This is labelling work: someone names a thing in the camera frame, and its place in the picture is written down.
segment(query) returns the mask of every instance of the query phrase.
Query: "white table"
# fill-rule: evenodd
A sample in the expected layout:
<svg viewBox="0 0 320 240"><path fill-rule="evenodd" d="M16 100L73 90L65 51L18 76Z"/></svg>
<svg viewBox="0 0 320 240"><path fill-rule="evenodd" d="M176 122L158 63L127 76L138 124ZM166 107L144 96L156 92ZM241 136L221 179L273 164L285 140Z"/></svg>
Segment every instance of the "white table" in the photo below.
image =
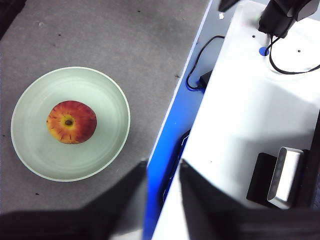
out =
<svg viewBox="0 0 320 240"><path fill-rule="evenodd" d="M182 155L249 208L262 207L246 200L258 154L276 156L282 146L309 149L320 109L320 70L283 75L259 54L269 44L257 30L264 7L238 4ZM295 23L273 47L278 67L303 71L318 65L319 29L316 20ZM177 238L189 239L178 171L152 239Z"/></svg>

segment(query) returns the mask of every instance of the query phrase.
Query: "plate rim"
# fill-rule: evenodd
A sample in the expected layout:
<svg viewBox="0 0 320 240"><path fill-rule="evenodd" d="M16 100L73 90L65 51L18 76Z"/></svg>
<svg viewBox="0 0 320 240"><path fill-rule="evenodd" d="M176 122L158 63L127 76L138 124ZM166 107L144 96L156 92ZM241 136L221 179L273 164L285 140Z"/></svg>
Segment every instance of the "plate rim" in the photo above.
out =
<svg viewBox="0 0 320 240"><path fill-rule="evenodd" d="M53 74L54 72L58 72L58 71L63 71L63 70L66 70L66 69L85 69L85 70L88 70L88 71L93 71L95 73L98 73L100 75L102 75L103 77L107 78L111 83L113 83L113 85L116 86L116 88L120 91L123 99L124 99L124 102L125 102L125 105L126 105L126 109L127 109L127 113L128 113L128 122L127 122L127 129L126 129L126 134L125 134L125 137L123 138L123 141L122 141L122 144L120 146L120 148L118 149L118 151L114 154L114 156L111 158L111 160L106 163L104 166L102 166L101 168L99 168L98 170L88 174L88 175L85 175L85 176L82 176L82 177L77 177L77 178L70 178L70 179L59 179L59 178L52 178L52 177L48 177L48 176L45 176L39 172L37 172L36 170L34 170L32 167L30 167L24 160L23 160L23 157L21 156L21 154L19 153L19 151L17 150L17 145L15 143L15 137L13 135L13 128L14 128L14 118L15 118L15 115L16 115L16 111L17 111L17 106L21 103L22 101L22 98L24 97L25 94L27 94L28 90L30 90L30 88L33 87L33 85L35 85L38 81L41 81L41 79L43 79L45 76L49 75L49 74ZM18 101L16 102L15 106L14 106L14 110L13 110L13 113L12 113L12 117L11 117L11 122L10 122L10 134L11 134L11 142L12 142L12 145L13 145L13 148L14 148L14 151L15 153L17 154L19 160L31 171L33 172L34 174L44 178L44 179L47 179L47 180L51 180L51 181L55 181L55 182L64 182L64 183L67 183L67 182L75 182L75 181L80 181L80 180L83 180L83 179L87 179L87 178L90 178L92 177L93 175L96 175L97 173L101 172L102 170L104 170L106 167L108 167L115 159L116 157L119 155L119 153L121 152L121 150L123 149L123 147L125 146L126 142L127 142L127 138L128 138L128 135L129 135L129 130L130 130L130 124L131 124L131 115L130 115L130 108L129 108L129 103L128 103L128 100L126 98L126 95L125 93L123 92L123 90L120 88L120 86L111 78L109 77L108 75L104 74L103 72L101 71L98 71L96 69L93 69L93 68L90 68L90 67L85 67L85 66L67 66L67 67L62 67L62 68L58 68L58 69L55 69L55 70L52 70L52 71L49 71L47 73L45 73L44 75L40 76L39 78L37 78L33 83L31 83L25 90L24 92L22 93L22 95L19 97Z"/></svg>

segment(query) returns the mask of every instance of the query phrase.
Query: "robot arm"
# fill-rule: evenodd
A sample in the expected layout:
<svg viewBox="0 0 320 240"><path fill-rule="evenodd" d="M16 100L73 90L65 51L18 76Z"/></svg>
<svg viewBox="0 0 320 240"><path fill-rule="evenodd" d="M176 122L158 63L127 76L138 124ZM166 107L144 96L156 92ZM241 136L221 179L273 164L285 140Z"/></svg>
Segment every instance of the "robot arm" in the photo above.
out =
<svg viewBox="0 0 320 240"><path fill-rule="evenodd" d="M225 12L239 0L221 0L218 10ZM259 21L260 32L284 38L291 26L314 14L320 0L271 0Z"/></svg>

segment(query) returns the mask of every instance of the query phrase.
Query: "black connector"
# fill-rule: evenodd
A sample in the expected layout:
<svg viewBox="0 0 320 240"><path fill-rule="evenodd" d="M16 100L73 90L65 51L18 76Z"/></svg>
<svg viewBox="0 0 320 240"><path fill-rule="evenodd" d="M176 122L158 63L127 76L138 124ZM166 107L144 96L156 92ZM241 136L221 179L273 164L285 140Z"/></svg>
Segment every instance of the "black connector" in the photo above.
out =
<svg viewBox="0 0 320 240"><path fill-rule="evenodd" d="M209 83L209 79L211 76L212 70L208 71L207 73L203 74L200 78L199 78L199 82L201 87L206 88L208 83Z"/></svg>

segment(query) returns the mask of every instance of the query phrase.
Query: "apple stem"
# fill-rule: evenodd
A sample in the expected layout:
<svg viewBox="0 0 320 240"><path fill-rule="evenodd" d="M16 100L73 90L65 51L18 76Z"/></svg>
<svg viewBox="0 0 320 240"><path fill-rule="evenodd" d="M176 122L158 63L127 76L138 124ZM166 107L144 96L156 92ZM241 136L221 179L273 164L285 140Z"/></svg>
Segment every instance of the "apple stem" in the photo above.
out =
<svg viewBox="0 0 320 240"><path fill-rule="evenodd" d="M73 122L71 120L65 120L64 123L65 123L65 125L70 126L70 125L72 125Z"/></svg>

